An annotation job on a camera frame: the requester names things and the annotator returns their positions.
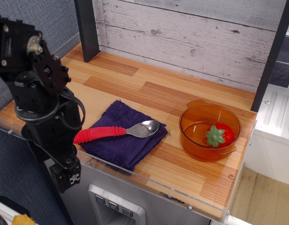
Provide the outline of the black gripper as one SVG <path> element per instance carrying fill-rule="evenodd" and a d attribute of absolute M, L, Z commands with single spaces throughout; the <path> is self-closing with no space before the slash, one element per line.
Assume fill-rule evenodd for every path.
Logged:
<path fill-rule="evenodd" d="M 53 138 L 47 144 L 40 144 L 32 136 L 27 126 L 22 128 L 30 150 L 37 162 L 52 159 L 55 164 L 50 169 L 52 180 L 59 193 L 64 193 L 81 179 L 81 165 L 76 157 L 76 148 L 72 141 L 65 142 L 61 138 Z"/>

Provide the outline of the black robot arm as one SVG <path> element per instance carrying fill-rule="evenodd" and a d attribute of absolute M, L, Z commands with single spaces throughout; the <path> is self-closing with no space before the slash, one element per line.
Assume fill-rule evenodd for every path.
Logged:
<path fill-rule="evenodd" d="M 80 182 L 74 138 L 85 121 L 83 104 L 67 87 L 68 68 L 50 54 L 42 32 L 0 16 L 0 78 L 25 123 L 22 137 L 38 162 L 54 161 L 51 177 L 64 193 Z"/>

